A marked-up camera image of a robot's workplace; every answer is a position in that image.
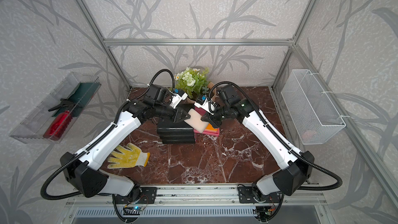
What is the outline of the pink top drawer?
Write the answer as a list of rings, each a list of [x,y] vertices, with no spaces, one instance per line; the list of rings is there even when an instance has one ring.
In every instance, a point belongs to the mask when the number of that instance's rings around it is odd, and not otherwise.
[[[205,115],[207,111],[203,110],[202,108],[194,107],[195,111],[197,111],[201,116]],[[211,136],[219,136],[220,129],[215,129],[212,127],[211,124],[208,124],[206,129],[202,132],[204,135],[211,135]]]

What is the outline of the orange white sponge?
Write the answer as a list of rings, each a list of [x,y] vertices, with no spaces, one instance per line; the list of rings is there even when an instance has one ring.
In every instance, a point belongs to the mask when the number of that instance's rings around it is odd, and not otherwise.
[[[190,114],[191,117],[190,119],[185,120],[185,123],[192,127],[197,133],[202,133],[209,123],[202,121],[202,116],[194,109],[190,109],[188,114]]]

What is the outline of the black mini drawer cabinet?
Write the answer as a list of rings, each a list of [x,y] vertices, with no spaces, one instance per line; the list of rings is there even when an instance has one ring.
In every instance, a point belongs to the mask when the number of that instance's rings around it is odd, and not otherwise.
[[[195,144],[194,129],[186,122],[174,123],[168,118],[159,118],[157,134],[163,144]]]

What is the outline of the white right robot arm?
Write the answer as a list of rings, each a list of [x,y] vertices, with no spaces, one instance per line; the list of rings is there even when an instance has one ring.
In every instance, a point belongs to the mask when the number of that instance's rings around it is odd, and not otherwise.
[[[315,164],[315,158],[309,151],[302,152],[290,143],[238,85],[220,82],[212,90],[217,91],[224,105],[219,106],[207,95],[199,96],[195,106],[206,111],[201,119],[214,128],[220,127],[226,119],[236,119],[257,137],[277,162],[277,172],[265,175],[253,184],[253,192],[258,200],[277,192],[291,196],[297,190],[327,191],[343,184],[340,176]],[[304,186],[313,169],[330,176],[336,182],[327,186]]]

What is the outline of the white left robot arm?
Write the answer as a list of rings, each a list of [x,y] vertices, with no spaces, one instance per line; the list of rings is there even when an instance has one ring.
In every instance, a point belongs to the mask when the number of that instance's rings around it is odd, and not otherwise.
[[[114,121],[104,131],[76,153],[66,152],[61,157],[61,167],[53,172],[41,187],[40,195],[43,199],[54,201],[78,195],[86,198],[119,195],[132,201],[140,199],[142,193],[139,184],[128,177],[102,172],[100,168],[107,158],[119,159],[123,156],[121,152],[117,155],[112,155],[112,152],[147,120],[154,117],[167,118],[173,122],[189,119],[190,115],[178,107],[185,93],[154,84],[161,73],[172,75],[168,69],[156,72],[146,91],[133,100],[125,101],[119,107]],[[47,189],[61,173],[76,191],[58,196],[50,195]]]

